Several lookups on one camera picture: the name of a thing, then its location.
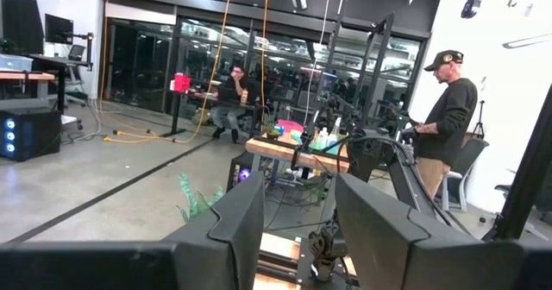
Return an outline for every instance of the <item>laptop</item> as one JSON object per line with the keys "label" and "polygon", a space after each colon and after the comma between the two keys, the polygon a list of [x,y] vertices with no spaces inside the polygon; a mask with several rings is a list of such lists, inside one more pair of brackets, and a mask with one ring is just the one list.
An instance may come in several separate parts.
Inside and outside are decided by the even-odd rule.
{"label": "laptop", "polygon": [[240,102],[238,98],[238,93],[235,91],[235,88],[225,88],[217,87],[218,90],[218,101],[224,102]]}

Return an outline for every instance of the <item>window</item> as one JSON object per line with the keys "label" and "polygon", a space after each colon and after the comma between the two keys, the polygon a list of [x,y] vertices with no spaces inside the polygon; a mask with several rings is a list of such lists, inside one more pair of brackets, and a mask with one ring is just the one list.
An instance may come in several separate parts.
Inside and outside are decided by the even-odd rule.
{"label": "window", "polygon": [[[260,54],[252,55],[249,77],[260,82],[260,76],[264,73],[266,94],[272,93],[280,101],[291,102],[297,96],[296,92],[306,93],[311,80],[312,63],[265,54],[265,70],[262,71],[261,62]],[[324,66],[317,64],[313,72],[310,91],[315,94],[322,69]]]}
{"label": "window", "polygon": [[111,64],[105,97],[162,110],[172,26],[110,20]]}
{"label": "window", "polygon": [[[217,45],[196,40],[179,39],[176,71],[190,75],[197,81],[196,83],[209,83],[215,64],[216,52]],[[243,66],[246,53],[245,49],[222,46],[214,80],[223,82],[232,73],[234,65]]]}
{"label": "window", "polygon": [[317,63],[328,61],[329,50],[324,45],[283,35],[267,35],[267,38],[263,38],[262,33],[257,31],[254,49],[260,51],[263,47],[267,54],[284,55],[301,60],[317,59]]}
{"label": "window", "polygon": [[223,44],[234,47],[246,48],[249,43],[249,32],[231,26],[223,26],[217,23],[199,22],[193,19],[185,19],[182,22],[180,33],[184,36],[192,37],[198,41],[208,41],[218,43],[223,38]]}
{"label": "window", "polygon": [[[359,96],[359,104],[366,105],[366,96],[372,78],[367,76]],[[408,84],[392,79],[379,78],[373,91],[372,104],[368,112],[369,117],[385,118],[390,107],[401,110],[405,103]]]}
{"label": "window", "polygon": [[[351,29],[342,29],[336,43],[336,51],[332,64],[360,70],[362,58],[366,52],[368,33]],[[391,37],[386,48],[385,58],[381,67],[382,75],[393,76],[399,80],[411,78],[420,42]],[[370,52],[366,70],[372,72],[381,45],[375,42]]]}

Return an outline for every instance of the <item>man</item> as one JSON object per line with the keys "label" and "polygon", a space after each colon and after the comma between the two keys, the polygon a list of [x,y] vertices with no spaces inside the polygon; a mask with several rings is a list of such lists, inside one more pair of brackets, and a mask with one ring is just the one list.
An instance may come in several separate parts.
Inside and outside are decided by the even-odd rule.
{"label": "man", "polygon": [[403,140],[414,142],[414,155],[423,184],[434,198],[443,176],[455,164],[464,135],[477,104],[477,87],[461,76],[464,54],[447,50],[435,57],[425,71],[439,84],[448,85],[424,124],[403,131]]}
{"label": "man", "polygon": [[[248,103],[254,103],[255,99],[258,96],[258,88],[256,84],[252,81],[249,81],[243,68],[241,66],[234,66],[230,77],[221,85],[222,88],[234,89],[235,90],[235,100],[240,100],[244,90],[248,91]],[[226,130],[224,128],[223,117],[226,115],[229,126],[232,129],[232,141],[234,143],[238,140],[238,116],[245,113],[245,109],[240,108],[239,106],[227,106],[227,105],[218,105],[210,110],[211,117],[213,118],[213,123],[216,126],[216,130],[213,133],[213,138],[219,139],[220,135]]]}

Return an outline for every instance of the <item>plastic bottle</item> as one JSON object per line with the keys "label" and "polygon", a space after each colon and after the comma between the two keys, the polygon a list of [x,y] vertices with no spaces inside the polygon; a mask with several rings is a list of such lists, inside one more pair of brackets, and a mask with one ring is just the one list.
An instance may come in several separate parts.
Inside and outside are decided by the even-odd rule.
{"label": "plastic bottle", "polygon": [[248,90],[242,90],[240,104],[245,105],[247,102],[248,102]]}
{"label": "plastic bottle", "polygon": [[318,149],[325,148],[327,143],[328,143],[328,129],[324,127],[320,132],[320,134],[318,134],[317,148]]}
{"label": "plastic bottle", "polygon": [[[331,134],[328,136],[328,141],[326,142],[326,147],[329,147],[330,145],[337,142],[337,137],[339,136],[339,126],[342,123],[342,119],[338,117],[336,119],[336,124],[334,125],[334,128],[331,130]],[[337,150],[339,149],[338,146],[335,146],[331,148],[328,153],[330,154],[337,154]]]}

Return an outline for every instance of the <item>tattoo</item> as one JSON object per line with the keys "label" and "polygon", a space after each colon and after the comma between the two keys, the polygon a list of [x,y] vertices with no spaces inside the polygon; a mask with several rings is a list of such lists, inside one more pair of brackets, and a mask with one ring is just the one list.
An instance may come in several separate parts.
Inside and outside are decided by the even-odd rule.
{"label": "tattoo", "polygon": [[437,131],[437,123],[420,125],[416,127],[416,131],[420,134],[434,134],[434,135],[439,134],[439,131]]}

